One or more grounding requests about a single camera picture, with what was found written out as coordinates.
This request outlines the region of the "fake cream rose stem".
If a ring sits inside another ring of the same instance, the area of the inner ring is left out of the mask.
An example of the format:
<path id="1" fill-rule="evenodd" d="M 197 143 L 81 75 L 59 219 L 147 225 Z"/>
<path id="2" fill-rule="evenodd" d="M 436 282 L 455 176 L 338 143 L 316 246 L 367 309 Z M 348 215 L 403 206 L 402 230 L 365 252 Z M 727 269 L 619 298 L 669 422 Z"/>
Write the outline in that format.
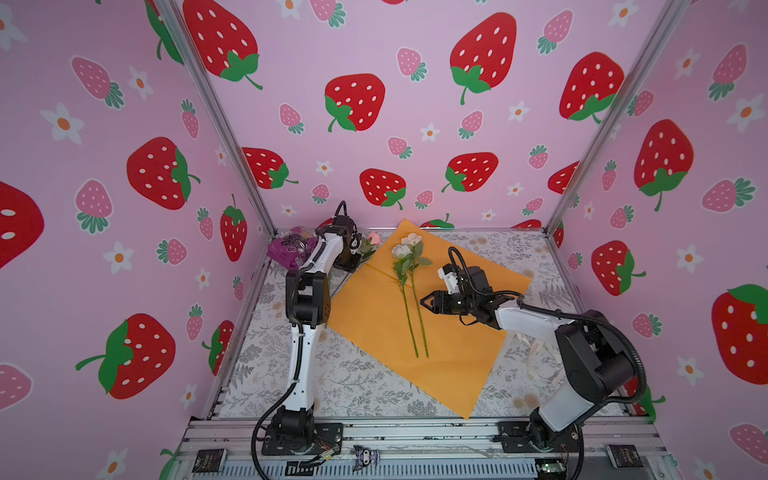
<path id="1" fill-rule="evenodd" d="M 418 358 L 419 350 L 416 344 L 412 319 L 411 319 L 409 306 L 408 306 L 408 300 L 406 298 L 406 293 L 405 293 L 405 285 L 408 279 L 408 269 L 411 265 L 411 260 L 413 258 L 412 247 L 408 244 L 398 245 L 392 249 L 392 255 L 394 258 L 393 270 L 394 270 L 394 273 L 396 274 L 399 290 L 402 295 L 406 318 L 407 318 L 408 330 L 411 337 L 414 354 L 415 354 L 415 357 Z"/>

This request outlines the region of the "orange wrapping paper sheet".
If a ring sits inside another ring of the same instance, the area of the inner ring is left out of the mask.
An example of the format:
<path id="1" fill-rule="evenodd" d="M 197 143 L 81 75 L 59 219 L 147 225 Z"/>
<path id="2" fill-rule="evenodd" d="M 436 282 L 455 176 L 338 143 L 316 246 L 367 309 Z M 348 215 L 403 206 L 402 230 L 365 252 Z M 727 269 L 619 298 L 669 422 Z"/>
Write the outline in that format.
<path id="1" fill-rule="evenodd" d="M 408 330 L 392 249 L 409 233 L 423 237 L 424 257 L 415 283 L 419 300 L 445 285 L 439 268 L 457 246 L 466 263 L 480 267 L 494 290 L 529 290 L 540 245 L 533 232 L 425 232 L 404 220 L 372 259 L 351 275 L 332 300 L 331 333 L 321 345 L 326 361 L 317 374 L 320 414 L 343 417 L 521 416 L 537 407 L 520 345 L 508 333 L 421 306 L 430 357 L 424 351 L 410 278 L 405 285 L 419 357 Z"/>

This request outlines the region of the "fake pink rose stem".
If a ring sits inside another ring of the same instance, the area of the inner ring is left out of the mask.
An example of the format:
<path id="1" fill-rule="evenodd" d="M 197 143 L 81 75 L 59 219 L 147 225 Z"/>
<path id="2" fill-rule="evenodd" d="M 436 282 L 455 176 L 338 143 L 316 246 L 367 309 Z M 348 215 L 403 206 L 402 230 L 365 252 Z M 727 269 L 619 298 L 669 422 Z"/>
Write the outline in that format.
<path id="1" fill-rule="evenodd" d="M 381 244 L 382 238 L 377 232 L 372 232 L 367 236 L 362 237 L 359 247 L 361 261 L 367 262 L 376 253 Z"/>

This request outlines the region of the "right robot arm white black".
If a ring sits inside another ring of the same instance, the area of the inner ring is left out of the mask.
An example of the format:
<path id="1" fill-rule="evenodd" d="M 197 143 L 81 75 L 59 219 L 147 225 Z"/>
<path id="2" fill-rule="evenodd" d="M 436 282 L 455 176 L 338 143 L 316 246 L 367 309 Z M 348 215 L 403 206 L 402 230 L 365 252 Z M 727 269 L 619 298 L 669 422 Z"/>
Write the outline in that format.
<path id="1" fill-rule="evenodd" d="M 606 405 L 635 404 L 647 390 L 647 375 L 630 339 L 603 314 L 565 313 L 528 304 L 522 293 L 495 291 L 485 272 L 469 267 L 460 251 L 448 249 L 450 262 L 439 270 L 444 290 L 420 304 L 437 315 L 469 316 L 473 324 L 511 331 L 545 343 L 560 353 L 565 380 L 529 416 L 522 439 L 539 451 L 551 450 L 579 435 L 585 421 Z"/>

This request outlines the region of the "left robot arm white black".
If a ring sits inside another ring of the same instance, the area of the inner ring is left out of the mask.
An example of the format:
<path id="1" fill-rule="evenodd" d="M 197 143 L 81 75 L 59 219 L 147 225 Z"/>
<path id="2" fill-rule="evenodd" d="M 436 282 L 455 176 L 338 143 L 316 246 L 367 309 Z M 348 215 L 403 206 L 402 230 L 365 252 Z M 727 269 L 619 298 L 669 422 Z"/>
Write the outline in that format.
<path id="1" fill-rule="evenodd" d="M 285 314 L 291 326 L 291 357 L 286 392 L 257 422 L 252 443 L 264 456 L 305 454 L 333 447 L 318 444 L 314 423 L 314 350 L 331 312 L 330 273 L 354 272 L 360 261 L 361 235 L 340 202 L 332 221 L 316 230 L 317 243 L 307 260 L 286 275 Z"/>

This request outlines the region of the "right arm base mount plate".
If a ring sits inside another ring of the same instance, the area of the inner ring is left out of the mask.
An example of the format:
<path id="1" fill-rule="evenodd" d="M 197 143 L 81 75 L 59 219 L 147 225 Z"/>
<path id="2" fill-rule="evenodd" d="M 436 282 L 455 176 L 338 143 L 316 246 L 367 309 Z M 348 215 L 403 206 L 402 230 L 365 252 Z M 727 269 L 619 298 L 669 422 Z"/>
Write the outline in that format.
<path id="1" fill-rule="evenodd" d="M 583 445 L 581 435 L 573 426 L 554 432 L 544 423 L 502 421 L 497 427 L 495 439 L 501 443 L 505 453 L 578 453 Z"/>

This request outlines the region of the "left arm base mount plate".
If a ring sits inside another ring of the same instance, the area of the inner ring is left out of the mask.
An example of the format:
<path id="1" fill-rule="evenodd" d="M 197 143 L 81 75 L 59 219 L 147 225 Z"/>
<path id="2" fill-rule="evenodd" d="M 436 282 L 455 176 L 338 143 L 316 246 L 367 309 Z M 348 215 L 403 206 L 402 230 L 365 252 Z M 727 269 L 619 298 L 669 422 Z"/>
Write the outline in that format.
<path id="1" fill-rule="evenodd" d="M 260 447 L 264 456 L 319 455 L 328 450 L 338 451 L 343 444 L 342 423 L 321 422 L 310 432 L 292 434 L 286 427 L 270 424 Z"/>

